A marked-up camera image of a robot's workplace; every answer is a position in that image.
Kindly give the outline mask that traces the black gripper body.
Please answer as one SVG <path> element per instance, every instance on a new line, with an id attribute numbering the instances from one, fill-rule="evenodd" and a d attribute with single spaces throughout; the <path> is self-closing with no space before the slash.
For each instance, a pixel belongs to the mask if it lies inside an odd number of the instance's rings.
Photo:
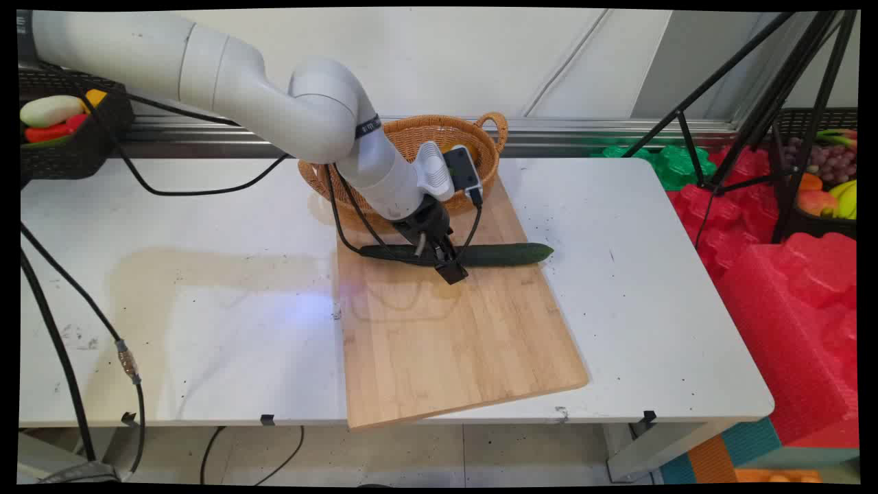
<path id="1" fill-rule="evenodd" d="M 426 232 L 426 251 L 431 251 L 431 238 L 452 234 L 451 216 L 441 201 L 431 195 L 424 195 L 420 206 L 410 215 L 392 222 L 392 228 L 411 245 L 417 244 L 419 233 Z"/>

